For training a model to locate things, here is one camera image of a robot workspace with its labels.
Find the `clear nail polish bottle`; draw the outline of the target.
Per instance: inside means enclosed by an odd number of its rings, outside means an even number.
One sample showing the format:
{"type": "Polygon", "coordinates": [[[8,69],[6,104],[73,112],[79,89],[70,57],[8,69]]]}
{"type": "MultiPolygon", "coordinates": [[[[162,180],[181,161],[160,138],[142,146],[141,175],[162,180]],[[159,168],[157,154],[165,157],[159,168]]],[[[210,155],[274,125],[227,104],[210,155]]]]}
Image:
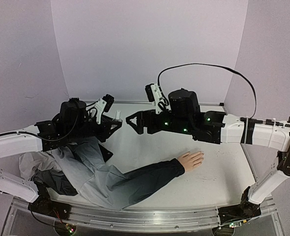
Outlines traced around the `clear nail polish bottle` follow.
{"type": "Polygon", "coordinates": [[[115,115],[115,121],[121,121],[121,111],[117,110],[115,115]]]}

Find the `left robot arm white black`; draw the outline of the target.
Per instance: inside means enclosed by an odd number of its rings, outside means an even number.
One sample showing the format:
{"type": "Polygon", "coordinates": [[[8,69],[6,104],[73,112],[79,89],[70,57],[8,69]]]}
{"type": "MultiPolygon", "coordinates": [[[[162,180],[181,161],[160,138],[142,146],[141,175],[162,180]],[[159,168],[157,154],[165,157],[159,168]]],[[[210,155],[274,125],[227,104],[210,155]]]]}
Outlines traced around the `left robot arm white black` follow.
{"type": "MultiPolygon", "coordinates": [[[[26,152],[49,151],[80,138],[95,136],[105,142],[122,126],[120,111],[114,118],[105,114],[114,103],[107,94],[95,103],[87,105],[78,98],[63,102],[60,112],[52,119],[19,130],[0,133],[0,159],[26,152]]],[[[54,211],[54,203],[41,195],[32,181],[4,172],[0,168],[0,192],[33,203],[42,214],[54,211]]]]}

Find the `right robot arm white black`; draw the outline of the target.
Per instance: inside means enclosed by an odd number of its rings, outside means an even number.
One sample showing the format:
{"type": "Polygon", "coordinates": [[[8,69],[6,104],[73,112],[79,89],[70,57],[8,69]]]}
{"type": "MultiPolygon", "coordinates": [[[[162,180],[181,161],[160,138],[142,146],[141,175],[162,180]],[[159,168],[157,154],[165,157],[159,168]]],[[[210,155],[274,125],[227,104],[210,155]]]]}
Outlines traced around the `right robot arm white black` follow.
{"type": "Polygon", "coordinates": [[[126,118],[138,134],[160,131],[191,135],[211,144],[247,144],[273,148],[277,158],[264,176],[245,192],[245,200],[259,205],[282,182],[290,178],[290,117],[287,121],[237,117],[225,112],[201,112],[195,92],[178,89],[164,99],[155,85],[146,87],[155,109],[139,111],[126,118]]]}

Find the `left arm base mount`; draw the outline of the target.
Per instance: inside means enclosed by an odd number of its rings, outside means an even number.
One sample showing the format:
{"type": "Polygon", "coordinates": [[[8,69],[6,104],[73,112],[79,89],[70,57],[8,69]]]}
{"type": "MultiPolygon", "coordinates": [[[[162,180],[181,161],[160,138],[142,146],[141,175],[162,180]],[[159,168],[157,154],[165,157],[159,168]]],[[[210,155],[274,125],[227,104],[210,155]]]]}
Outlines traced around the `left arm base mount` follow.
{"type": "Polygon", "coordinates": [[[73,236],[76,226],[66,223],[69,219],[71,205],[51,200],[50,194],[45,186],[38,186],[38,197],[33,203],[29,203],[28,210],[32,217],[41,224],[52,226],[59,236],[73,236]],[[55,218],[54,223],[49,224],[35,216],[35,213],[55,218]]]}

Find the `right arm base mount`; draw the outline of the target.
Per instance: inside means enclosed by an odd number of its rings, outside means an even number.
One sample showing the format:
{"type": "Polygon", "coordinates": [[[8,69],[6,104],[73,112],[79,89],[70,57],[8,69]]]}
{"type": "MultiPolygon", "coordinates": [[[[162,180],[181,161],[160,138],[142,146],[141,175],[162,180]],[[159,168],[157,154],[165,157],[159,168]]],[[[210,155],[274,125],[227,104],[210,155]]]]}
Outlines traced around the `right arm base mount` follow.
{"type": "Polygon", "coordinates": [[[250,186],[244,190],[239,204],[223,206],[218,209],[220,226],[226,226],[243,220],[250,220],[261,215],[260,204],[257,205],[249,202],[249,190],[250,186]]]}

